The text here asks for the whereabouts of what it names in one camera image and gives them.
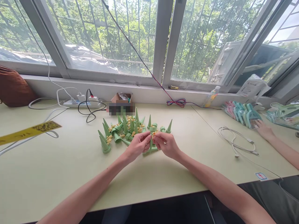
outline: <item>table surface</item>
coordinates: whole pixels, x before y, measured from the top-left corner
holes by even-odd
[[[45,107],[53,101],[36,104]],[[277,175],[299,174],[255,131],[249,130],[222,111],[198,109],[191,106],[136,104],[140,119],[167,127],[170,120],[172,134],[180,149],[195,160],[225,175],[236,184],[258,180],[255,173],[263,172],[269,179],[274,174],[243,158],[236,159],[231,146],[217,135],[226,125],[251,138],[260,156],[246,154],[251,160]],[[27,107],[8,108],[0,105],[0,122],[4,127],[0,136],[42,123],[51,110],[31,110]],[[107,168],[126,145],[111,144],[111,152],[103,154],[97,130],[103,131],[102,118],[110,124],[117,116],[97,112],[97,118],[86,123],[86,116],[77,109],[68,109],[54,117],[63,127],[57,129],[58,139],[42,134],[0,157],[0,223],[37,221],[78,187]],[[274,132],[292,147],[299,138],[288,128],[270,124]],[[156,151],[140,155],[123,169],[109,185],[91,211],[140,203],[206,190],[188,170],[176,161]]]

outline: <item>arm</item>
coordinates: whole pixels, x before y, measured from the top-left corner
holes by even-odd
[[[135,135],[126,151],[106,170],[73,192],[38,224],[78,224],[115,176],[143,151],[148,150],[150,140],[150,132]]]
[[[153,140],[158,149],[186,167],[225,206],[238,214],[246,223],[275,223],[259,203],[232,181],[183,153],[178,148],[173,135],[158,132]]]
[[[299,153],[277,138],[272,129],[267,127],[264,122],[257,120],[256,124],[258,133],[265,140],[267,140],[289,163],[299,170]]]

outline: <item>outlet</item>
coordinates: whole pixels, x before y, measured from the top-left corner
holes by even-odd
[[[78,105],[80,104],[80,100],[76,100],[76,104],[72,104],[72,101],[69,100],[67,102],[65,102],[63,104],[63,106],[67,106],[67,107],[74,107],[74,108],[78,108]],[[101,103],[102,101],[100,101],[100,103],[98,105],[91,105],[90,102],[87,102],[87,105],[89,108],[101,108],[104,106],[104,104]],[[87,108],[86,102],[81,103],[80,108]]]

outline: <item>forearm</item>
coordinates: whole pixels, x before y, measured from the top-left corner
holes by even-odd
[[[68,196],[38,224],[78,224],[110,182],[128,163],[127,158],[121,155],[106,170]]]
[[[252,218],[249,214],[256,213],[256,217],[260,218],[259,222],[265,218],[265,223],[268,220],[270,220],[269,223],[272,223],[271,217],[249,194],[216,170],[197,162],[185,153],[181,153],[177,161],[193,173],[225,206],[237,213],[245,222],[251,223]]]
[[[289,163],[299,170],[299,152],[289,147],[276,136],[266,139]]]

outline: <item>sticker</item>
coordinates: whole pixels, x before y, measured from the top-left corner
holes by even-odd
[[[57,128],[61,128],[59,124],[55,123],[54,121],[47,121],[42,124],[38,124],[31,128],[27,128],[9,135],[5,135],[0,137],[0,145],[4,145],[11,142],[16,142],[19,140],[23,140],[26,138],[30,138]]]
[[[268,178],[263,173],[255,173],[255,175],[260,179],[260,181],[268,180]]]

